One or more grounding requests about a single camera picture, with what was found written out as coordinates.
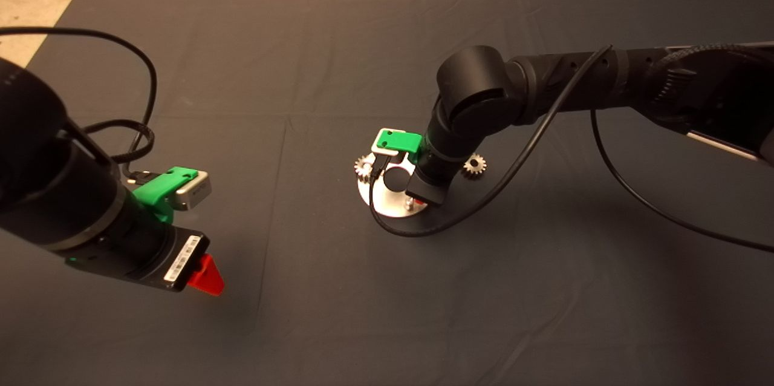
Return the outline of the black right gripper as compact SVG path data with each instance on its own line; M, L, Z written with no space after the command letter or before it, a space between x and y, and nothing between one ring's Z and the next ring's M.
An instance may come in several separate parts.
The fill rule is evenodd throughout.
M422 201L431 205L443 205L447 199L450 180L442 177L432 177L415 168L405 193L414 201Z

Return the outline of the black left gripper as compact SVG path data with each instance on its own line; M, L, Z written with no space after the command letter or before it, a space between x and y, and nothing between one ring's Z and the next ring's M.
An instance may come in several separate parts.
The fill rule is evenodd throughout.
M149 246L147 253L133 258L119 251L119 244L96 241L92 251L69 252L65 264L75 270L153 289L181 292L186 287L220 296L223 276L207 249L210 240L201 231L166 226L162 234L130 237L129 246Z

